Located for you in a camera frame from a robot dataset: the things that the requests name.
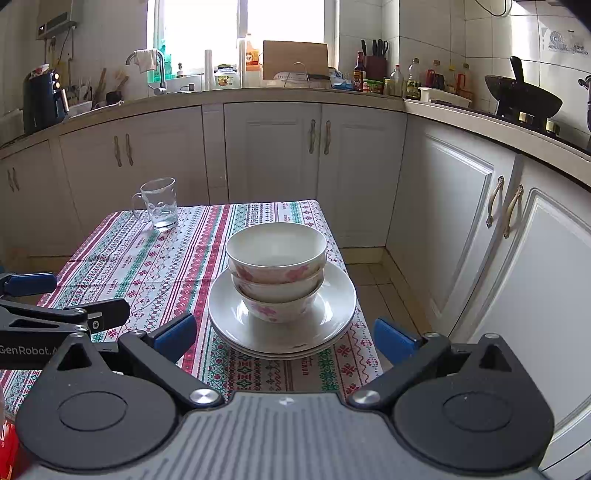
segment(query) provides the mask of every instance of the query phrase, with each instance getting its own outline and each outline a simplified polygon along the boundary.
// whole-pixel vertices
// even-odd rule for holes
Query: pot
[[[587,99],[587,127],[591,130],[591,75],[585,78],[585,80],[579,79],[579,85],[589,91],[589,98]]]
[[[499,101],[497,115],[517,117],[519,112],[526,112],[544,119],[556,115],[562,100],[547,90],[526,83],[520,58],[511,57],[511,66],[515,79],[496,75],[485,77],[486,86]]]

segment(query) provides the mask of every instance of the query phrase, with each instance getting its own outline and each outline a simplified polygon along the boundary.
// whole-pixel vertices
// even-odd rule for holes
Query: plate
[[[248,355],[266,356],[293,356],[324,346],[346,329],[356,303],[349,276],[330,262],[324,268],[324,282],[314,303],[300,319],[290,323],[265,322],[250,314],[227,269],[215,279],[207,297],[214,330]]]
[[[298,360],[300,358],[306,358],[306,357],[315,355],[317,353],[320,353],[321,351],[326,350],[327,348],[332,347],[336,342],[338,342],[339,340],[341,340],[341,338],[343,338],[345,333],[347,333],[347,330],[349,330],[349,326],[351,325],[352,321],[353,321],[353,319],[351,318],[349,323],[347,323],[344,326],[343,330],[340,333],[338,333],[335,337],[333,337],[329,341],[327,341],[326,343],[323,343],[322,345],[320,345],[316,348],[312,348],[310,350],[304,350],[302,352],[294,353],[291,355],[289,353],[285,353],[285,354],[278,353],[276,355],[268,353],[265,355],[264,353],[252,352],[250,350],[245,349],[244,347],[241,347],[241,346],[235,344],[230,339],[224,337],[223,333],[220,332],[219,330],[217,330],[214,327],[213,323],[212,323],[212,328],[220,336],[220,338],[224,342],[226,342],[231,348],[233,348],[234,350],[236,350],[240,353],[244,353],[245,355],[252,356],[254,358],[261,358],[263,360],[275,360],[275,361],[279,360],[279,361],[287,362],[290,360]]]

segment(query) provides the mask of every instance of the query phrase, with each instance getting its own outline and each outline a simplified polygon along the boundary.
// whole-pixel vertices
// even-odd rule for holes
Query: glass cup
[[[142,219],[134,208],[134,201],[140,198],[144,201],[149,220]],[[140,188],[140,193],[131,197],[131,211],[138,222],[152,222],[154,228],[160,231],[172,228],[178,222],[177,192],[175,180],[164,178],[150,180]]]

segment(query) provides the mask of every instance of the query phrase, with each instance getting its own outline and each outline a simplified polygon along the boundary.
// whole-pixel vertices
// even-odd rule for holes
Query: white bowl
[[[292,283],[254,283],[243,280],[232,274],[232,282],[237,290],[243,291],[254,300],[268,303],[282,303],[305,297],[313,291],[318,282],[324,281],[324,268],[321,268],[311,277],[298,280]]]
[[[323,282],[319,281],[316,288],[305,297],[285,303],[268,303],[254,300],[245,295],[239,288],[237,289],[237,292],[242,297],[248,311],[255,317],[271,323],[288,323],[302,318],[302,315],[308,311],[314,303],[316,293],[322,286],[322,283]]]
[[[240,230],[226,243],[228,267],[254,283],[292,283],[312,276],[326,263],[326,238],[312,227],[271,222]]]

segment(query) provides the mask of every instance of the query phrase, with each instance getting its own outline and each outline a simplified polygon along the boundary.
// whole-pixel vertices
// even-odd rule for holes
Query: soy sauce bottle
[[[365,66],[363,66],[363,52],[357,52],[357,65],[353,69],[353,90],[363,92],[363,81],[365,80]]]

